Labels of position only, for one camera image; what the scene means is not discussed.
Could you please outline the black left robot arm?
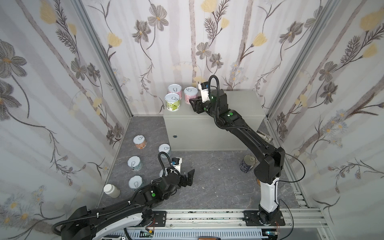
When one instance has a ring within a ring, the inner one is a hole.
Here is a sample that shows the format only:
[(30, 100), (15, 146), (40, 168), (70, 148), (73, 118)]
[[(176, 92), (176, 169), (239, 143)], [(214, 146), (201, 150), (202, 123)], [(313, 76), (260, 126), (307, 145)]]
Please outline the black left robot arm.
[(93, 210), (81, 207), (67, 219), (52, 226), (52, 232), (63, 240), (100, 240), (117, 230), (144, 227), (155, 221), (153, 208), (169, 199), (178, 189), (191, 186), (195, 170), (182, 175), (168, 158), (169, 168), (160, 165), (163, 174), (119, 203)]

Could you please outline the yellow label can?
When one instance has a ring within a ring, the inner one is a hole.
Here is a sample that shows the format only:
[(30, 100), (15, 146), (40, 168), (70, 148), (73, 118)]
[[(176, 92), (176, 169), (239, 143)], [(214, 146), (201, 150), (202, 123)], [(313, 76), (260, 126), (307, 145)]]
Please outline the yellow label can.
[(166, 177), (168, 175), (168, 172), (167, 170), (163, 171), (161, 170), (160, 173), (159, 173), (159, 177), (162, 178), (162, 177)]

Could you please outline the green label can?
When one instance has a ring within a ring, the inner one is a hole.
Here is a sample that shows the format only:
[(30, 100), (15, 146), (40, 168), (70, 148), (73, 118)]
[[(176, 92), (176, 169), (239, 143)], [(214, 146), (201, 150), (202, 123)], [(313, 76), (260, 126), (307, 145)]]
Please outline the green label can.
[(180, 96), (176, 93), (169, 93), (165, 96), (167, 110), (176, 112), (180, 109)]

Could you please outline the pink label can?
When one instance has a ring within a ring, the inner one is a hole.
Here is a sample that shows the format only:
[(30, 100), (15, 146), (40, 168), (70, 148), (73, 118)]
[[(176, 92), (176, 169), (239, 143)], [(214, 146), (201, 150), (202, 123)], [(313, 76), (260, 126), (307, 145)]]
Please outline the pink label can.
[(195, 99), (198, 95), (198, 89), (195, 87), (187, 87), (184, 89), (185, 103), (190, 105), (190, 99)]
[(168, 93), (174, 93), (177, 94), (180, 99), (182, 98), (182, 86), (178, 84), (171, 84), (168, 86)]

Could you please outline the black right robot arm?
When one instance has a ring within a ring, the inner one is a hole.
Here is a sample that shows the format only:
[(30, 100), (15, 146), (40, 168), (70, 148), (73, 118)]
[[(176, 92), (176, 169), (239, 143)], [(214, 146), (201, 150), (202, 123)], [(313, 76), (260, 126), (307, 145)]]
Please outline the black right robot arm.
[(276, 148), (252, 130), (243, 117), (228, 107), (227, 94), (220, 89), (217, 76), (210, 76), (207, 82), (198, 84), (201, 96), (189, 100), (194, 112), (207, 113), (214, 119), (215, 125), (236, 136), (254, 154), (259, 164), (254, 169), (260, 181), (261, 200), (254, 223), (268, 226), (280, 219), (278, 202), (278, 183), (284, 167), (285, 150)]

